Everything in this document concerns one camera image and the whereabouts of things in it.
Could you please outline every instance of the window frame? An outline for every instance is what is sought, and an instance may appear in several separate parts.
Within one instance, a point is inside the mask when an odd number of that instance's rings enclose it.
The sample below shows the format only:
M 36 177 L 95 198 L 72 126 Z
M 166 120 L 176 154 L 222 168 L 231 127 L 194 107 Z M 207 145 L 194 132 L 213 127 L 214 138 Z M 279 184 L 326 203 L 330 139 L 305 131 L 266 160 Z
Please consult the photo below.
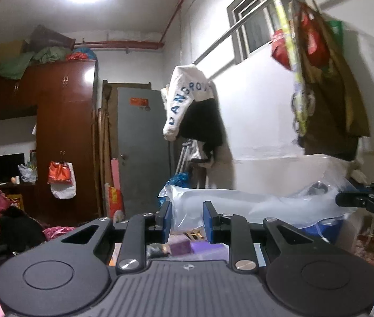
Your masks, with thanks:
M 227 11 L 230 27 L 242 18 L 242 13 L 247 8 L 249 8 L 253 4 L 256 4 L 257 1 L 259 1 L 258 3 L 260 3 L 263 0 L 252 0 L 247 5 L 243 6 L 243 4 L 247 1 L 248 0 L 234 0 L 234 2 L 230 4 L 230 6 L 228 6 Z M 275 30 L 268 11 L 268 7 L 265 7 L 263 9 L 263 13 L 265 16 L 266 26 L 268 27 L 269 35 L 272 36 L 275 33 Z M 232 40 L 236 64 L 241 63 L 242 61 L 246 60 L 256 52 L 260 51 L 262 48 L 266 47 L 268 44 L 272 43 L 272 40 L 270 40 L 267 43 L 262 44 L 260 47 L 250 52 L 245 25 L 241 25 L 241 27 L 232 34 Z

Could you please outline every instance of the window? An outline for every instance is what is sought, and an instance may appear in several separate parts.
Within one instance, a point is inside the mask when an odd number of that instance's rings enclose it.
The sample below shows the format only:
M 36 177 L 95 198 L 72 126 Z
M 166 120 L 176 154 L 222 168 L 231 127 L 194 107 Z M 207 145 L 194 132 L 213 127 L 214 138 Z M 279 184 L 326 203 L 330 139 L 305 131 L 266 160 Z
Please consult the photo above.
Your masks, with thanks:
M 263 0 L 235 0 L 228 7 L 228 16 L 232 26 Z M 281 0 L 284 8 L 288 11 L 290 0 Z M 233 34 L 234 51 L 237 62 L 248 58 L 250 54 L 261 46 L 271 41 L 271 36 L 277 29 L 280 29 L 278 15 L 275 5 L 271 2 L 266 8 L 255 13 L 237 33 Z

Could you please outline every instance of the gray door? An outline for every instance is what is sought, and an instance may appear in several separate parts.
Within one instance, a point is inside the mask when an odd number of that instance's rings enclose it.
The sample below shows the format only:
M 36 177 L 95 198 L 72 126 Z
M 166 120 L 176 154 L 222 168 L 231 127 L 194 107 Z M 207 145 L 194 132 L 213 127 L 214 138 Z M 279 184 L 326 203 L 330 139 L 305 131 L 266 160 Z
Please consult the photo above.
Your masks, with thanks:
M 156 212 L 157 195 L 169 180 L 166 113 L 160 91 L 118 88 L 118 150 L 126 217 Z

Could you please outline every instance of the wooden wardrobe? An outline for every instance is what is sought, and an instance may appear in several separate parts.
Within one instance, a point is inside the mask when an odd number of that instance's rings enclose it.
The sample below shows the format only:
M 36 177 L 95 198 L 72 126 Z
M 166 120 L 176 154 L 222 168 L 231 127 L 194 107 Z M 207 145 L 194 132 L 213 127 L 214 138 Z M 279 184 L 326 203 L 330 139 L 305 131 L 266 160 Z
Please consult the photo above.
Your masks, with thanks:
M 25 210 L 52 226 L 75 226 L 101 215 L 96 165 L 97 62 L 80 60 L 30 66 L 19 81 L 0 77 L 0 114 L 37 109 L 38 180 Z M 76 196 L 55 198 L 47 183 L 50 161 L 72 162 Z

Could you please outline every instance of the clothes rail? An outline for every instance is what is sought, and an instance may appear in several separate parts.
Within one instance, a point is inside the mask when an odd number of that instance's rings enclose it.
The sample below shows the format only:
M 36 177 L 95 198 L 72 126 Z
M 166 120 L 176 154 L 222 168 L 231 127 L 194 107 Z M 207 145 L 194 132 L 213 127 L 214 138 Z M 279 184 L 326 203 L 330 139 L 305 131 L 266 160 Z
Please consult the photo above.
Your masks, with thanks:
M 215 48 L 217 48 L 224 40 L 226 40 L 232 33 L 237 31 L 242 25 L 244 25 L 247 20 L 249 20 L 256 12 L 262 10 L 265 8 L 272 0 L 263 0 L 258 4 L 256 7 L 254 7 L 250 12 L 248 12 L 243 18 L 238 20 L 232 27 L 226 31 L 219 39 L 214 42 L 209 48 L 203 52 L 194 62 L 193 64 L 197 65 L 199 64 L 208 54 L 210 54 Z

